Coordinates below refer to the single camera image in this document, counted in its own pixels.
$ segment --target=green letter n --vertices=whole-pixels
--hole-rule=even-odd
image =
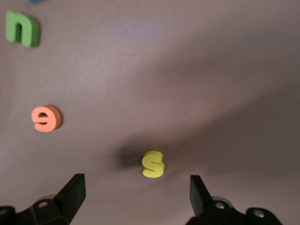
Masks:
[[[6,38],[10,42],[22,42],[26,47],[38,45],[39,27],[37,21],[21,13],[7,11]]]

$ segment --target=orange object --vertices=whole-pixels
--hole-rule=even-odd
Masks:
[[[51,132],[60,127],[60,112],[52,105],[44,105],[32,111],[31,119],[36,124],[34,128],[40,132]]]

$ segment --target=magnetic letter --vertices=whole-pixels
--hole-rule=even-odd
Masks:
[[[26,47],[37,46],[39,39],[37,21],[30,16],[11,10],[7,11],[6,38],[10,42],[22,42]]]
[[[143,175],[149,178],[157,178],[163,175],[165,165],[162,162],[163,154],[159,151],[148,151],[142,158],[142,165],[145,167]]]
[[[61,123],[60,112],[52,105],[35,108],[31,119],[36,123],[34,128],[40,132],[51,132],[59,128]]]

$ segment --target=foam letter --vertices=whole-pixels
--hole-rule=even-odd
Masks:
[[[52,105],[35,108],[31,119],[36,123],[34,128],[40,132],[51,132],[59,128],[61,123],[60,112]]]
[[[38,45],[39,27],[37,21],[11,10],[6,13],[6,38],[10,42],[22,42],[26,47]]]
[[[159,151],[148,151],[142,158],[142,165],[145,167],[143,175],[149,178],[162,176],[165,169],[162,159],[163,154]]]

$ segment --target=yellow object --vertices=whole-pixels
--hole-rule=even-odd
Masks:
[[[142,165],[145,167],[143,175],[149,178],[157,178],[163,175],[165,165],[162,162],[163,154],[159,151],[148,151],[142,158]]]

